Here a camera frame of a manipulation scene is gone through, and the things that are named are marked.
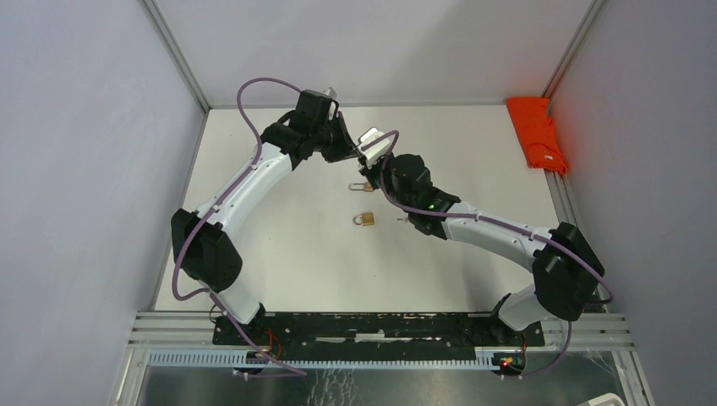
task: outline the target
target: white tabletop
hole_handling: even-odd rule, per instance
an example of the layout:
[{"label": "white tabletop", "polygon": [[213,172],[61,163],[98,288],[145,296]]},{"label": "white tabletop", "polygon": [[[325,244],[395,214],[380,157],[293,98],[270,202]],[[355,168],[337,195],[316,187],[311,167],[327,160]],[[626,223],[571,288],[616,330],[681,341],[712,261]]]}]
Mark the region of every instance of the white tabletop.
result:
[{"label": "white tabletop", "polygon": [[[252,109],[258,129],[286,109]],[[536,226],[557,225],[542,170],[528,168],[505,106],[346,107],[348,130],[398,129],[395,152],[420,154],[434,185],[487,212]],[[236,173],[255,139],[236,110],[210,112],[183,207],[192,211]],[[261,201],[233,237],[241,277],[267,311],[483,311],[533,279],[478,247],[428,237],[380,191],[363,182],[355,160],[302,162]],[[376,224],[353,225],[372,211]],[[170,253],[157,310],[208,310],[206,295],[172,297]],[[183,293],[199,285],[181,273]]]}]

